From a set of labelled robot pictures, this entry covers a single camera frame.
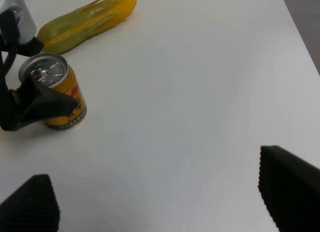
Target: white tabletop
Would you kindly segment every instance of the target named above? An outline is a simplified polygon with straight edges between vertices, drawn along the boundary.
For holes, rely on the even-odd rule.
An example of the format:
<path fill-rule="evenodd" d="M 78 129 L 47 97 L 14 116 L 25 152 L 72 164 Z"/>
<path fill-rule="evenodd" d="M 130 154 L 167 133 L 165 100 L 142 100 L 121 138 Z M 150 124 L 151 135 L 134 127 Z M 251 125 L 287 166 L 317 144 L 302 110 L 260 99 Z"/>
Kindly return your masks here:
<path fill-rule="evenodd" d="M 91 1 L 26 0 L 38 28 Z M 64 57 L 82 124 L 0 131 L 0 201 L 48 173 L 61 232 L 276 232 L 260 146 L 320 167 L 320 77 L 283 0 L 138 0 Z"/>

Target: yellow corn cob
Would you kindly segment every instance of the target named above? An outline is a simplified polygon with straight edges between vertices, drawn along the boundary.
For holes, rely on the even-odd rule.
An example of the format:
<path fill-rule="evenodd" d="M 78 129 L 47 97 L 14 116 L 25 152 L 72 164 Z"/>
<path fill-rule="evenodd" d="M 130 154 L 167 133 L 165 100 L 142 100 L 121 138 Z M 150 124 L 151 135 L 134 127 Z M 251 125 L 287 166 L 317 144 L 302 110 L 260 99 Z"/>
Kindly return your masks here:
<path fill-rule="evenodd" d="M 61 54 L 123 22 L 136 4 L 137 0 L 95 0 L 48 22 L 37 38 L 45 52 Z"/>

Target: can label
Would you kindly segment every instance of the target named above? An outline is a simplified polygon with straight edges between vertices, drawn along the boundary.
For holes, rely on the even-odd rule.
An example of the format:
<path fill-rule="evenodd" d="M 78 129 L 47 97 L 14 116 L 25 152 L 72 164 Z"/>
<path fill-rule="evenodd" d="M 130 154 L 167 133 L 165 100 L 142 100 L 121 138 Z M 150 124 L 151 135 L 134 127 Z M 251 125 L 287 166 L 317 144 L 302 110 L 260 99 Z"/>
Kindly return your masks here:
<path fill-rule="evenodd" d="M 77 79 L 75 77 L 75 72 L 70 66 L 68 76 L 62 86 L 63 90 L 61 90 L 61 86 L 58 86 L 60 88 L 53 89 L 66 95 L 72 96 L 78 101 L 78 104 L 69 116 L 54 117 L 44 120 L 47 126 L 57 130 L 66 130 L 74 127 L 75 125 L 80 123 L 80 121 L 82 121 L 87 113 L 85 99 L 83 98 L 83 95 L 79 88 Z"/>

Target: yellow can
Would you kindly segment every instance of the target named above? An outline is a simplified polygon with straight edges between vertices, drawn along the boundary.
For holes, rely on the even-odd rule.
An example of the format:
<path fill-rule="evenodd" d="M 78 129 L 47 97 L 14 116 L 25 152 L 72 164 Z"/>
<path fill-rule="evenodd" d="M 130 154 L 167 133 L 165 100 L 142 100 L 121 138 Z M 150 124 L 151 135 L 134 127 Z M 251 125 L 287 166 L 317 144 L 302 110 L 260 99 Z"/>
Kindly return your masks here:
<path fill-rule="evenodd" d="M 53 129 L 66 130 L 78 125 L 86 116 L 87 106 L 79 88 L 74 70 L 60 55 L 42 53 L 25 61 L 19 70 L 19 79 L 31 74 L 37 81 L 51 89 L 72 96 L 78 105 L 69 116 L 54 117 L 44 120 Z"/>

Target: metal can top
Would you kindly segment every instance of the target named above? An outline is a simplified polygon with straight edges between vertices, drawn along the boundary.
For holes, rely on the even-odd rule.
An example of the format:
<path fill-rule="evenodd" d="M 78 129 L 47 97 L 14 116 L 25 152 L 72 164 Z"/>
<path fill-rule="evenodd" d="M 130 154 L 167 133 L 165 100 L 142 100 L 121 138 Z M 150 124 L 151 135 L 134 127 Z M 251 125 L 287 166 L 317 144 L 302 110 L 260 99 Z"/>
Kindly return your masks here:
<path fill-rule="evenodd" d="M 67 61 L 54 53 L 41 53 L 25 61 L 19 70 L 19 80 L 24 81 L 31 74 L 37 81 L 47 87 L 54 87 L 61 83 L 68 74 Z"/>

